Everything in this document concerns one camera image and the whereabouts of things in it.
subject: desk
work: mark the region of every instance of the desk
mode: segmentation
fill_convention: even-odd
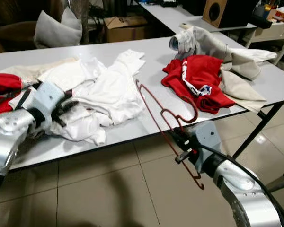
[[[164,8],[160,5],[151,6],[146,5],[145,3],[139,3],[144,9],[150,12],[155,18],[157,18],[160,22],[166,25],[174,33],[179,33],[180,31],[182,31],[182,28],[179,27],[181,23],[198,26],[204,28],[209,32],[256,28],[255,25],[252,25],[250,23],[248,23],[247,26],[217,28],[204,21],[202,19],[202,16],[194,16],[191,13],[187,12],[185,9],[183,9],[181,6]]]
[[[246,48],[249,48],[251,43],[284,39],[284,23],[273,23],[268,29],[261,29],[258,27],[244,39],[247,39],[247,43],[245,45]],[[274,65],[280,61],[283,55],[284,45],[278,53],[277,58],[273,60]]]
[[[227,43],[229,47],[243,48],[221,33],[214,33],[214,36]],[[166,76],[162,68],[165,67],[175,55],[175,52],[169,49],[169,39],[170,37],[165,37],[120,43],[0,53],[0,70],[13,65],[50,63],[73,56],[78,56],[85,61],[95,56],[106,66],[109,66],[119,53],[130,48],[139,52],[145,52],[144,59],[146,63],[135,78],[146,85],[164,107],[170,108],[176,114],[181,114],[188,119],[191,116],[191,107],[181,101],[171,89],[160,84],[161,79]],[[269,62],[264,62],[261,69],[261,74],[254,81],[249,82],[249,84],[267,99],[267,105],[284,102],[284,72]],[[153,102],[150,103],[149,106],[154,110],[156,109]],[[199,118],[196,122],[224,118],[242,112],[246,112],[246,110],[237,105],[231,108],[223,108],[216,115],[199,112]],[[156,119],[159,118],[158,111],[155,112],[155,117]],[[11,169],[36,165],[81,152],[112,146],[117,143],[134,140],[158,132],[159,130],[155,123],[145,110],[138,118],[128,120],[118,126],[107,128],[106,144],[99,147],[84,141],[73,142],[61,137],[44,136],[34,142],[28,141],[19,150],[20,154]]]

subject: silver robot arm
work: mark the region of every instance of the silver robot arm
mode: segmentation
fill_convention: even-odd
[[[213,178],[213,182],[232,208],[237,227],[281,226],[276,208],[252,177],[231,161],[198,146],[203,144],[221,152],[221,139],[214,122],[196,124],[187,128],[185,134],[186,137],[172,134],[175,142],[184,150],[176,157],[176,162],[181,163],[188,158],[195,165],[197,172],[206,173]]]
[[[25,109],[0,114],[0,186],[17,155],[18,146],[28,135],[35,136],[51,126],[51,114],[64,98],[64,92],[45,82],[31,97]]]

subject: red clothing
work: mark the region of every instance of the red clothing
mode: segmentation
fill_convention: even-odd
[[[168,75],[161,83],[171,87],[184,101],[183,96],[193,99],[201,111],[216,114],[220,108],[235,104],[218,87],[222,62],[208,55],[191,55],[182,61],[174,59],[163,69]]]
[[[21,88],[21,79],[19,77],[13,74],[0,73],[0,95],[20,88]],[[9,106],[9,101],[11,99],[12,98],[7,98],[0,104],[0,113],[12,110],[12,108]]]

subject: cushion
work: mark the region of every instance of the cushion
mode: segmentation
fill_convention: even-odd
[[[74,46],[82,37],[81,20],[76,19],[67,7],[59,23],[44,11],[41,12],[35,28],[34,42],[37,48]]]

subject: speaker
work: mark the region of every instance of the speaker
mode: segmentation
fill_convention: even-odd
[[[215,27],[246,26],[258,0],[207,0],[203,20]]]

